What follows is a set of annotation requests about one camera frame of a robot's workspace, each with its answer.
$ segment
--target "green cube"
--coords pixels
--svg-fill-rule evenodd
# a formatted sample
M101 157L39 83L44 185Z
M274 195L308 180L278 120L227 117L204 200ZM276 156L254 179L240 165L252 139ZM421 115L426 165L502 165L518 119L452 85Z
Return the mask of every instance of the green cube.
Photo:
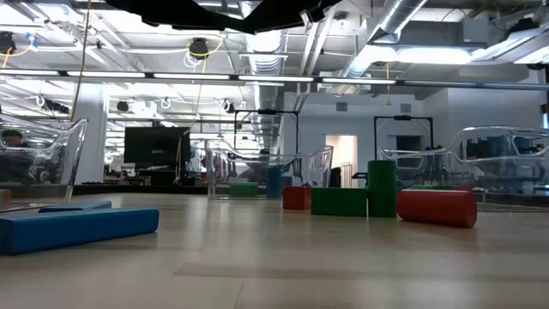
M311 214L366 217L368 214L368 190L312 188Z
M232 183L230 188L231 197L256 197L259 194L257 183Z

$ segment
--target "overhead lamp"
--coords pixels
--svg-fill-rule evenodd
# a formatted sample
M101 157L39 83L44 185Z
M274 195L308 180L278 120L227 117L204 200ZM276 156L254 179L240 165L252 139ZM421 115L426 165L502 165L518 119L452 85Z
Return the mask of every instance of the overhead lamp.
M230 79L231 77L229 75L221 75L221 74L154 73L154 78L226 81L226 80Z
M398 52L397 61L410 64L468 64L471 54L459 48L410 47Z
M10 70L1 69L0 75L11 76L59 76L59 72L55 70Z
M172 103L169 101L168 97L166 97L165 99L163 99L160 102L160 107L162 107L164 109L168 109L168 108L172 107Z
M360 85L395 85L396 81L371 78L323 78L323 83L360 84Z
M79 76L80 71L68 71L69 76ZM85 77L126 77L126 78L145 78L145 73L141 72L99 72L99 71L83 71L82 76Z
M313 77L306 76L238 76L240 81L252 82L313 82Z
M549 60L549 46L542 47L515 61L515 64L545 64Z

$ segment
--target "white column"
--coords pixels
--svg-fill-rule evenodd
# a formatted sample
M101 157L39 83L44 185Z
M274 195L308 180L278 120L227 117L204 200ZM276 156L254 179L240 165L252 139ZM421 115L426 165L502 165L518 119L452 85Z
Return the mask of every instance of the white column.
M104 85L85 83L78 98L75 118L87 118L88 124L75 183L103 182L110 96Z

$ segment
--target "wooden floor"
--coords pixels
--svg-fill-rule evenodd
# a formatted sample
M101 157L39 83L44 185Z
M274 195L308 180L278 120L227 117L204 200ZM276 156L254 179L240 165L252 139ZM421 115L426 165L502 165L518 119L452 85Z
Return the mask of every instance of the wooden floor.
M157 207L160 229L0 257L0 308L549 308L547 214L481 214L466 230L275 202L83 198Z

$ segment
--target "black television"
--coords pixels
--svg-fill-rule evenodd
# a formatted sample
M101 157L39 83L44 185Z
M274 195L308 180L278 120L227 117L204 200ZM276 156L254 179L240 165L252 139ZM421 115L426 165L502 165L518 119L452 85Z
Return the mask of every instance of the black television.
M126 128L124 163L135 163L136 168L170 166L190 160L189 128L156 127ZM181 142L180 158L178 146Z

